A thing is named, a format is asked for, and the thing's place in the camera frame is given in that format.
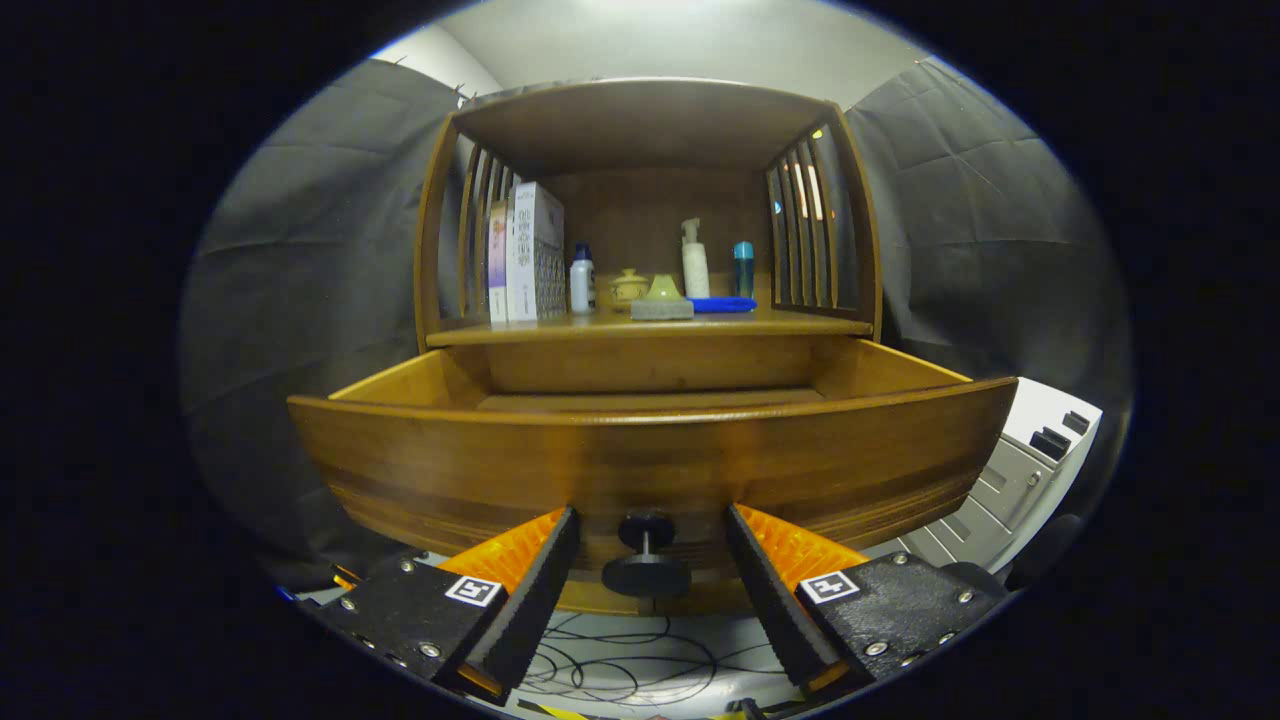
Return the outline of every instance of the gray curtain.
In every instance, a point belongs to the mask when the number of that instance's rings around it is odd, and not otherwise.
[[[846,118],[879,227],[883,342],[1101,407],[1089,460],[1059,509],[1084,511],[1114,470],[1134,383],[1128,300],[1084,190],[1016,114],[937,58]]]

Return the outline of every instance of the small teapot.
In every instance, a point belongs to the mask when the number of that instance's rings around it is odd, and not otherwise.
[[[614,313],[631,310],[631,301],[644,297],[649,281],[636,274],[635,268],[622,268],[622,275],[609,281],[609,295],[613,299]]]

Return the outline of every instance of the white wall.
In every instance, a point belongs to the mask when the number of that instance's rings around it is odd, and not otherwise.
[[[413,68],[449,87],[465,83],[461,92],[468,97],[502,90],[489,69],[439,24],[426,26],[397,40],[379,50],[374,58],[388,63],[399,60],[401,65]]]
[[[438,24],[508,88],[589,77],[704,77],[847,108],[931,54],[818,0],[489,0]]]

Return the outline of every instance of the drawer knob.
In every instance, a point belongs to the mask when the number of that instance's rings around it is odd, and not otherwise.
[[[611,560],[600,582],[618,594],[630,597],[676,597],[689,591],[689,565],[657,551],[676,538],[676,525],[655,511],[628,512],[618,525],[618,539],[635,550]]]

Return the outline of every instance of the drawer front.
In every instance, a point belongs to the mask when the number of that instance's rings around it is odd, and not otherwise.
[[[980,502],[1006,528],[1016,528],[1044,493],[1052,474],[1051,469],[1001,438],[969,497]]]
[[[960,510],[927,525],[942,547],[960,561],[986,566],[1012,539],[1004,525],[972,497]]]

